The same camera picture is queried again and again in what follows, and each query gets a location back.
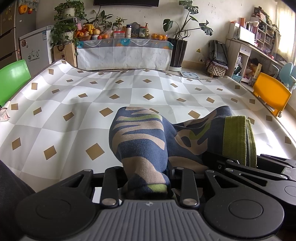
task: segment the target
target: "desk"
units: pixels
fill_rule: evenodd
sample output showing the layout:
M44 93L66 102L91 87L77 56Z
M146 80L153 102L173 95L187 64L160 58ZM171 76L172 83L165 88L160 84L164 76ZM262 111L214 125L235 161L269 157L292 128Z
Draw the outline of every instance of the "desk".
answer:
M279 66L280 68L284 66L283 64L271 59L268 55L260 51L255 46L237 39L226 39L226 49L228 50L227 51L228 70L226 71L226 75L229 76L230 78L232 78L232 75L234 73L234 68L235 68L239 54L242 56L242 65L243 65L242 71L239 74L239 76L244 76L244 73L247 68L248 60L252 51L259 53L261 56L270 60L272 64Z

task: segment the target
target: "black flower pot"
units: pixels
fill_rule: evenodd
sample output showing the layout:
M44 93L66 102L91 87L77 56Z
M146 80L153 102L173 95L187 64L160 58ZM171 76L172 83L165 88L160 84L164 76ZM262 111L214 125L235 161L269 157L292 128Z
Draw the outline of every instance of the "black flower pot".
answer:
M168 41L174 46L170 67L180 68L184 59L187 41L168 38Z

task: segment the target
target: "blue basket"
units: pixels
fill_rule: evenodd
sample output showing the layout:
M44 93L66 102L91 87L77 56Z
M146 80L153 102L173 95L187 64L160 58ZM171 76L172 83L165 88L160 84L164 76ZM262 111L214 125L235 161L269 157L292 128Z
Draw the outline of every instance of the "blue basket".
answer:
M234 79L236 82L240 82L241 81L241 79L242 79L242 77L241 76L238 76L238 75L235 75L235 74L233 74L232 75L232 79Z

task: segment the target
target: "potted plant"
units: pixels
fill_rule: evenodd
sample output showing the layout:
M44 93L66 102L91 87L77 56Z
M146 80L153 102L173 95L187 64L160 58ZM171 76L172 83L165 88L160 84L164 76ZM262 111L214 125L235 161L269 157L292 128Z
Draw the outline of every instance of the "potted plant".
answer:
M66 0L66 2L55 7L54 10L57 11L57 15L54 16L55 21L73 17L84 20L86 17L84 3L80 1Z
M195 30L195 29L201 29L205 32L206 35L213 35L213 30L209 28L207 25L209 24L208 21L206 23L199 23L198 28L192 28L192 29L186 29L186 25L189 21L197 21L197 19L189 14L198 14L198 7L192 5L191 0L183 0L179 1L179 5L183 5L183 7L188 10L188 14L186 16L186 19L184 21L184 24L181 25L181 27L177 24L177 30L175 34L173 35L173 38L168 38L168 41L172 43L173 47L173 53L172 53L172 59L170 63L170 70L173 71L180 71L181 70L181 64L184 59L185 51L186 51L186 46L187 46L187 41L184 40L185 38L190 36L189 31ZM173 22L170 19L165 19L163 21L163 30L165 32L169 31L172 26Z
M77 29L77 22L84 20L84 3L74 0L66 0L65 3L60 3L55 7L57 14L54 16L56 21L52 33L52 45L62 45L67 43L78 43L78 39L74 37L74 32Z
M96 28L99 28L102 32L105 30L106 26L112 24L111 22L107 21L107 19L112 18L113 14L105 14L105 10L103 10L100 14L99 9L98 13L96 13L95 10L92 10L93 13L95 13L95 18L86 19L87 23L95 25Z
M124 21L126 21L127 19L123 19L120 17L116 18L115 23L113 24L113 26L117 27L118 29L120 28L120 26L122 26L122 24L124 23Z

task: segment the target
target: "backpack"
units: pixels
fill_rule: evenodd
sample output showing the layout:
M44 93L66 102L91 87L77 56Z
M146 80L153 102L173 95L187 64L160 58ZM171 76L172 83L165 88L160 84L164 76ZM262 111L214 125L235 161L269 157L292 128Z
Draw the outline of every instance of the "backpack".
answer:
M211 40L209 42L210 60L219 64L227 65L228 58L226 52L226 46L217 40Z

